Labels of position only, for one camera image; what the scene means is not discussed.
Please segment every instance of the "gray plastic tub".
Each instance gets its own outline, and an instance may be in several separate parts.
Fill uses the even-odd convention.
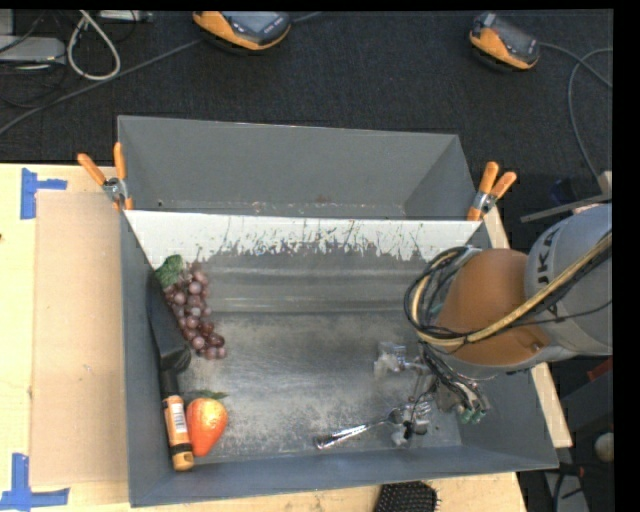
[[[477,425],[434,410],[408,446],[387,426],[311,442],[407,400],[414,375],[373,374],[379,342],[416,352],[404,291],[439,250],[489,246],[464,220],[475,191],[457,136],[129,116],[118,130],[136,204],[121,221],[132,505],[557,466],[528,373],[483,383],[493,408]],[[215,283],[229,351],[180,375],[183,391],[229,393],[222,440],[186,473],[171,467],[145,311],[149,273],[175,252]]]

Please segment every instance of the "bin floor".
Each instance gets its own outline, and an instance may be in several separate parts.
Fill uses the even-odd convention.
[[[398,313],[237,314],[217,318],[226,339],[222,360],[194,357],[181,374],[186,395],[208,389],[224,392],[229,410],[225,434],[201,463],[277,455],[320,453],[314,435],[384,417],[407,402],[417,375],[407,371],[375,379],[378,343],[407,346],[415,337]],[[411,447],[460,444],[456,419],[433,408],[426,435]],[[394,427],[382,425],[335,450],[397,449]]]

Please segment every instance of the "black cable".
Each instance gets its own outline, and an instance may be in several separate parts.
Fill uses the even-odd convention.
[[[415,288],[418,286],[418,284],[426,277],[431,276],[434,272],[447,267],[448,265],[450,265],[451,263],[453,263],[453,261],[455,261],[458,257],[460,257],[460,255],[464,254],[466,251],[469,250],[468,246],[460,246],[460,247],[452,247],[451,249],[448,249],[446,251],[441,252],[440,254],[438,254],[435,258],[433,258],[428,264],[427,267],[425,268],[425,270],[423,271],[423,273],[413,281],[413,283],[411,283],[411,285],[407,288],[407,290],[405,291],[404,294],[404,313],[405,316],[407,317],[407,319],[409,320],[409,323],[411,323],[411,325],[418,331],[426,328],[427,326],[421,325],[421,323],[417,323],[414,319],[413,316],[411,315],[411,305],[410,305],[410,301],[411,301],[411,296],[413,295]],[[451,254],[451,256],[448,256],[447,258],[445,258],[444,260],[440,261],[439,263],[437,263],[435,266],[433,266],[433,261],[437,261],[440,258],[443,258],[447,253],[453,253]]]
[[[466,386],[465,379],[462,375],[453,372],[451,369],[448,370],[449,375],[445,375],[442,373],[441,368],[438,366],[437,361],[439,358],[432,352],[429,344],[424,340],[419,340],[418,343],[422,347],[422,360],[429,367],[431,372],[436,376],[436,378],[449,389],[453,394],[457,395],[458,398],[468,407],[473,408],[473,404],[469,402],[467,395],[462,391],[458,386],[453,384],[453,382],[460,382],[462,385]],[[448,366],[441,362],[443,365],[443,369],[447,371]]]
[[[52,19],[55,21],[57,29],[58,29],[58,38],[62,41],[65,41],[68,38],[68,34],[66,34],[64,32],[62,23],[61,23],[61,17],[66,18],[67,21],[69,21],[73,27],[76,26],[75,21],[71,20],[71,18],[64,12],[61,11],[59,9],[51,9],[48,10],[51,13],[51,17]],[[23,36],[23,38],[26,38],[28,34],[30,34],[32,32],[32,30],[28,31],[27,34],[25,34],[25,36]],[[43,101],[39,101],[39,100],[44,100],[46,99],[46,101],[49,101],[49,99],[47,99],[48,97],[52,96],[55,93],[64,93],[68,87],[64,86],[64,82],[67,79],[69,73],[67,73],[68,68],[67,66],[63,65],[61,62],[58,61],[59,58],[66,56],[66,49],[63,50],[63,52],[59,55],[54,55],[51,57],[51,59],[54,62],[41,62],[41,63],[31,63],[31,64],[25,64],[25,63],[11,63],[11,62],[6,62],[6,63],[2,63],[0,65],[1,68],[4,68],[6,70],[10,70],[10,71],[6,71],[4,73],[2,73],[3,76],[22,76],[25,78],[28,78],[30,80],[30,82],[36,82],[37,85],[40,85],[46,89],[44,92],[40,92],[37,94],[34,94],[30,97],[24,97],[24,98],[17,98],[17,97],[11,97],[11,96],[6,96],[6,95],[2,95],[0,96],[0,101],[6,103],[7,105],[11,106],[11,107],[15,107],[15,108],[21,108],[21,109],[35,109],[35,108],[39,108],[41,106],[43,106]],[[57,80],[55,83],[47,83],[46,81],[42,80],[38,80],[39,77],[43,76],[43,74],[50,74],[53,75],[56,71],[62,70],[62,73],[60,75],[60,79]]]
[[[613,299],[608,300],[607,302],[605,302],[604,304],[597,306],[593,309],[589,309],[587,311],[581,311],[580,313],[573,313],[571,315],[564,315],[564,316],[559,316],[557,318],[550,318],[548,320],[534,320],[531,322],[523,322],[523,323],[518,323],[518,322],[514,322],[513,324],[511,324],[513,327],[522,327],[525,325],[540,325],[540,324],[548,324],[548,323],[557,323],[557,322],[562,322],[563,320],[568,320],[570,318],[576,318],[579,316],[585,316],[585,315],[591,315],[593,313],[597,313],[598,311],[603,310],[604,308],[608,307],[610,304],[613,303]]]
[[[418,404],[424,397],[432,394],[436,390],[439,382],[440,380],[436,378],[426,391],[423,391],[418,395],[418,398],[416,398],[415,402],[413,403],[413,407],[411,408],[411,416],[409,419],[409,423],[413,425],[413,422],[415,421],[415,417],[416,417],[416,408],[418,407]]]
[[[557,512],[560,503],[560,487],[566,473],[560,473],[555,485],[553,486],[553,512]]]
[[[593,174],[593,176],[596,178],[596,180],[598,180],[599,175],[596,172],[595,167],[591,163],[591,159],[589,158],[589,155],[587,154],[587,150],[586,150],[586,148],[584,146],[584,142],[582,141],[582,137],[580,136],[580,132],[578,130],[578,126],[577,126],[577,123],[576,123],[576,120],[575,120],[575,114],[574,114],[574,110],[573,110],[573,80],[574,80],[574,78],[576,76],[576,73],[578,72],[578,69],[580,68],[580,66],[584,66],[589,71],[591,71],[591,73],[593,73],[596,76],[596,78],[598,78],[600,81],[602,81],[607,87],[609,87],[610,89],[613,89],[613,84],[611,82],[609,82],[609,80],[607,80],[605,77],[600,75],[593,67],[591,67],[586,62],[587,59],[591,58],[593,55],[597,55],[599,53],[604,53],[604,52],[613,52],[613,48],[600,48],[600,49],[594,50],[592,52],[589,52],[584,57],[580,57],[580,56],[576,55],[575,53],[567,50],[566,48],[563,48],[562,46],[557,46],[555,44],[542,43],[542,42],[539,43],[539,44],[540,44],[540,46],[545,46],[547,48],[552,48],[554,50],[557,50],[557,51],[560,51],[562,53],[565,53],[566,55],[569,55],[570,57],[572,57],[573,59],[578,61],[578,63],[575,65],[575,67],[571,71],[571,75],[569,77],[569,82],[568,82],[568,85],[567,85],[567,102],[568,102],[568,108],[569,108],[569,119],[571,121],[571,127],[573,128],[573,134],[576,137],[576,140],[578,142],[578,147],[580,148],[580,152],[582,153],[582,157],[584,158],[585,162],[587,163],[587,166],[589,167],[589,170],[591,171],[591,174]]]
[[[54,13],[53,17],[54,20],[56,22],[56,24],[58,25],[58,32],[62,33],[62,25],[61,22],[58,18],[58,16],[65,18],[66,22],[69,23],[71,25],[71,31],[73,32],[75,29],[78,28],[78,22],[72,18],[71,16],[69,16],[69,13],[65,12],[62,9],[56,9],[57,10],[57,15]],[[69,38],[70,34],[69,33],[64,33],[63,36],[60,37],[60,39],[62,39],[65,43],[68,43],[68,38]]]
[[[600,240],[602,240],[605,236],[608,236],[611,233],[611,230],[607,231],[607,233],[605,235],[603,235]],[[454,248],[451,249],[451,251],[460,251],[463,248]],[[436,256],[433,260],[431,261],[436,261],[437,259],[441,258],[443,255],[446,254],[447,251],[440,253],[440,255]],[[601,306],[598,306],[595,309],[589,310],[589,311],[583,311],[580,313],[574,313],[571,315],[565,315],[564,317],[558,317],[558,318],[554,318],[554,319],[550,319],[550,320],[537,320],[537,321],[532,321],[532,322],[522,322],[522,320],[525,320],[527,318],[531,318],[532,316],[536,316],[540,313],[542,313],[543,311],[545,311],[546,309],[548,309],[549,307],[551,307],[552,305],[558,303],[560,300],[562,300],[563,297],[565,297],[567,295],[567,293],[569,293],[569,291],[575,286],[575,284],[577,282],[579,282],[584,276],[586,276],[587,274],[589,274],[593,269],[595,269],[596,267],[598,267],[600,264],[602,264],[603,262],[605,262],[606,260],[608,260],[611,257],[611,253],[612,253],[612,247],[608,247],[606,250],[602,251],[600,254],[597,254],[596,256],[594,256],[590,261],[588,261],[587,263],[585,263],[585,265],[583,267],[581,267],[576,274],[569,279],[566,283],[564,283],[562,286],[558,287],[556,290],[553,290],[547,297],[545,297],[542,301],[540,301],[538,304],[536,304],[530,311],[528,311],[527,313],[525,313],[524,315],[522,315],[522,317],[520,317],[519,319],[517,319],[516,321],[505,325],[504,327],[502,327],[501,329],[497,330],[495,333],[493,333],[491,336],[478,340],[474,343],[481,343],[482,341],[486,340],[486,339],[491,339],[494,336],[497,336],[499,334],[502,334],[510,329],[514,329],[516,327],[521,327],[523,325],[536,325],[536,324],[543,324],[543,323],[550,323],[550,322],[559,322],[565,319],[569,319],[569,318],[574,318],[574,317],[579,317],[579,316],[584,316],[584,315],[588,315],[597,311],[600,311],[601,309],[604,309],[605,307],[607,307],[612,301],[607,302],[606,304],[603,304]],[[431,279],[433,279],[432,274],[435,273],[436,271],[443,269],[442,271],[444,271],[444,268],[446,268],[447,265],[451,264],[453,261],[455,261],[455,259],[458,256],[453,256],[453,257],[449,257],[444,259],[443,261],[441,261],[440,263],[438,263],[435,267],[432,266],[431,262],[427,265],[426,270],[423,272],[423,274],[418,277],[412,284],[411,286],[407,289],[407,291],[405,292],[405,296],[404,296],[404,312],[405,312],[405,316],[407,317],[407,319],[409,320],[409,322],[411,323],[411,325],[414,327],[414,329],[416,329],[416,331],[423,333],[423,334],[427,334],[429,336],[432,336],[434,338],[439,338],[441,340],[448,340],[448,339],[454,339],[454,338],[459,338],[459,337],[464,337],[465,340],[464,342],[458,346],[453,352],[456,352],[457,350],[459,350],[460,348],[462,348],[463,346],[465,346],[467,344],[466,341],[466,337],[468,337],[471,334],[474,334],[476,332],[479,332],[480,329],[478,330],[472,330],[472,331],[467,331],[467,332],[455,332],[452,331],[450,329],[447,328],[443,328],[443,327],[439,327],[439,326],[430,326],[430,325],[424,325],[423,322],[418,319],[418,321],[416,321],[413,318],[413,315],[411,314],[410,311],[410,300],[411,297],[414,293],[415,288],[418,286],[418,284],[426,277],[431,276],[430,277],[430,282],[427,283],[427,286],[425,286],[424,290],[422,291],[423,296],[427,294],[427,292],[429,291],[429,285],[431,284]],[[454,272],[451,272],[448,276],[447,279],[449,277],[451,277],[454,274]],[[431,300],[429,301],[429,304],[432,303],[435,293],[431,296]]]
[[[114,43],[122,43],[122,42],[126,41],[127,39],[129,39],[134,34],[134,32],[136,31],[136,28],[138,27],[138,23],[140,23],[139,21],[136,20],[136,13],[133,12],[134,9],[127,9],[127,10],[131,13],[131,19],[133,20],[133,21],[131,21],[129,23],[131,25],[131,28],[129,29],[129,32],[127,32],[120,39],[113,39],[112,41]]]
[[[419,340],[419,343],[422,348],[422,356],[425,357],[425,353],[426,353],[428,357],[432,359],[432,363],[434,364],[439,363],[440,366],[444,369],[444,371],[448,374],[448,377],[446,377],[447,379],[456,380],[461,384],[464,384],[465,386],[473,387],[473,385],[471,384],[472,379],[469,379],[468,377],[465,377],[464,375],[458,373],[453,368],[451,368],[447,363],[445,363],[442,359],[440,359],[436,354],[437,351],[429,344],[429,342],[425,340]]]
[[[422,310],[425,312],[425,318],[424,318],[424,322],[420,322],[420,325],[423,327],[423,329],[428,329],[430,326],[429,324],[432,321],[432,311],[433,311],[433,303],[436,300],[436,298],[438,297],[438,295],[440,294],[440,292],[442,291],[442,289],[451,281],[451,279],[453,277],[455,277],[455,275],[457,274],[456,270],[452,270],[451,272],[449,272],[448,274],[444,275],[444,270],[442,270],[442,272],[438,273],[438,283],[435,287],[435,290],[433,290],[433,293],[431,293],[431,296],[429,298],[429,302],[427,303],[426,306],[422,306],[424,303],[424,295],[427,294],[428,289],[431,288],[431,282],[427,283],[427,287],[425,289],[425,293],[423,294],[423,296],[420,298],[420,306],[422,306]]]
[[[77,96],[80,96],[86,92],[89,92],[93,89],[95,89],[96,87],[100,87],[101,85],[107,84],[109,82],[111,82],[112,80],[114,80],[115,78],[121,78],[123,76],[126,76],[130,73],[133,73],[134,71],[138,71],[144,67],[150,66],[151,64],[155,64],[156,62],[165,59],[167,57],[170,57],[172,55],[175,55],[176,53],[179,53],[181,51],[187,50],[189,48],[191,48],[192,46],[195,46],[199,43],[202,42],[202,39],[196,39],[195,41],[191,41],[190,43],[184,44],[182,46],[178,46],[177,48],[174,48],[173,50],[168,51],[167,53],[163,53],[162,55],[158,55],[157,57],[154,57],[146,62],[143,62],[141,64],[138,64],[137,66],[133,66],[132,68],[126,69],[125,71],[121,71],[120,73],[118,73],[116,76],[111,77],[107,80],[102,80],[100,82],[95,82],[87,87],[85,87],[84,89],[80,89],[79,91],[74,91],[72,93],[69,93],[65,96],[62,96],[60,98],[57,98],[56,100],[52,101],[51,103],[47,103],[46,105],[42,105],[40,107],[34,108],[29,110],[28,112],[25,112],[24,114],[16,117],[14,120],[8,122],[7,124],[5,124],[4,126],[0,127],[0,136],[4,135],[6,132],[8,132],[11,128],[13,128],[15,125],[17,125],[18,123],[20,123],[21,121],[24,121],[25,119],[31,117],[34,114],[37,114],[38,112],[42,112],[43,110],[49,108],[49,107],[53,107],[54,105],[57,105],[59,103],[62,103],[63,101],[67,101],[70,99],[73,99]]]

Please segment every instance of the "white cable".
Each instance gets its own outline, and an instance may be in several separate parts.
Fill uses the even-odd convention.
[[[82,19],[80,20],[76,28],[73,30],[73,33],[71,34],[71,38],[69,39],[69,43],[67,44],[67,59],[69,60],[69,65],[73,68],[73,70],[76,73],[78,73],[83,78],[87,78],[88,80],[108,80],[110,78],[113,78],[120,72],[120,55],[118,55],[118,50],[116,50],[116,47],[111,42],[111,39],[109,39],[109,36],[107,36],[107,34],[104,33],[104,31],[100,28],[100,25],[98,25],[98,23],[89,15],[89,13],[82,9],[79,9],[79,11],[82,14]],[[75,61],[73,60],[73,49],[75,48],[75,45],[78,42],[78,36],[80,35],[80,31],[86,30],[89,27],[89,25],[91,25],[95,29],[95,31],[100,35],[100,37],[104,39],[104,42],[107,43],[107,46],[109,47],[109,49],[111,50],[111,53],[113,54],[113,58],[115,60],[115,66],[113,68],[113,71],[111,71],[110,73],[107,73],[106,75],[91,75],[89,73],[85,73],[82,69],[80,69],[76,65]]]

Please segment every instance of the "wooden edge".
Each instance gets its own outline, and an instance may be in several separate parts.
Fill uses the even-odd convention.
[[[489,240],[494,248],[508,249],[509,239],[502,225],[498,210],[493,208],[483,219]],[[547,420],[547,428],[556,448],[573,446],[573,439],[567,426],[567,420],[560,404],[555,382],[551,376],[549,365],[542,363],[532,369],[532,378],[536,385],[540,404]]]
[[[28,455],[34,302],[35,219],[20,219],[23,165],[0,166],[0,490],[11,488],[11,456]]]
[[[494,473],[468,476],[464,479],[444,478],[427,480],[441,500],[438,512],[454,510],[480,510],[477,503],[482,497],[483,509],[491,512],[527,512],[515,473]]]
[[[283,510],[322,510],[324,512],[371,512],[380,494],[380,486],[349,487],[327,491],[304,491],[299,493],[252,496],[248,498],[225,498],[216,501],[192,502],[189,504],[148,507],[151,511],[178,512],[281,512]],[[60,486],[39,486],[36,492],[59,490]],[[123,482],[84,482],[74,484],[66,506],[61,512],[111,512],[146,510],[131,507],[129,487]],[[57,511],[58,507],[47,510]]]

